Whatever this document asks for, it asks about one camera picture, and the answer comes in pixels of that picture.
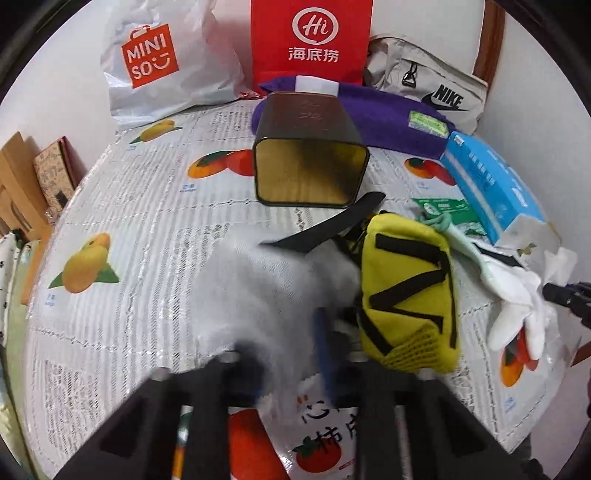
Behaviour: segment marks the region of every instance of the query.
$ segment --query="purple fabric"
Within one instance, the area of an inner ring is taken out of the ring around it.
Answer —
[[[278,77],[261,83],[267,92],[292,92],[296,88],[295,77]],[[447,144],[447,138],[437,137],[410,128],[411,111],[430,115],[447,124],[449,132],[456,127],[434,108],[424,103],[393,93],[379,92],[373,88],[341,83],[339,100],[359,130],[363,142],[369,147],[387,148],[417,157],[438,159]],[[265,102],[256,106],[252,114],[252,132],[256,134]]]

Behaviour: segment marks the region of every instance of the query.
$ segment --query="metal tin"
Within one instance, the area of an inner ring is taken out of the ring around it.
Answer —
[[[265,205],[346,207],[369,160],[340,100],[319,93],[270,94],[253,150],[256,197]]]

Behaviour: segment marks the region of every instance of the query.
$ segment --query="yellow bag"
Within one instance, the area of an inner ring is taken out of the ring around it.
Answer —
[[[374,216],[361,255],[363,350],[385,367],[452,372],[460,352],[449,246],[433,228]]]

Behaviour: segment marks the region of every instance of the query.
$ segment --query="blue box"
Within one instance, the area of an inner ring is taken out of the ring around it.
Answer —
[[[544,250],[558,250],[560,239],[537,199],[490,146],[453,132],[440,161],[474,208],[494,245],[520,251],[536,249],[538,255],[533,257],[541,255],[537,260],[542,264]]]

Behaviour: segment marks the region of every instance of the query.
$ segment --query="wall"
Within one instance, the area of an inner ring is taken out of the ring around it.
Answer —
[[[92,0],[37,52],[0,105],[0,145],[17,130],[38,147],[65,135],[88,169],[111,142],[115,126],[100,69],[108,6]],[[252,78],[250,1],[217,0],[214,10]],[[372,33],[410,35],[471,72],[478,52],[482,0],[374,0]]]
[[[478,134],[512,165],[538,196],[566,247],[579,254],[574,274],[591,280],[591,118],[561,70],[537,41],[508,17],[505,43]],[[576,319],[561,325],[572,339],[591,333]],[[567,377],[532,433],[534,456],[553,477],[589,420],[589,361]]]

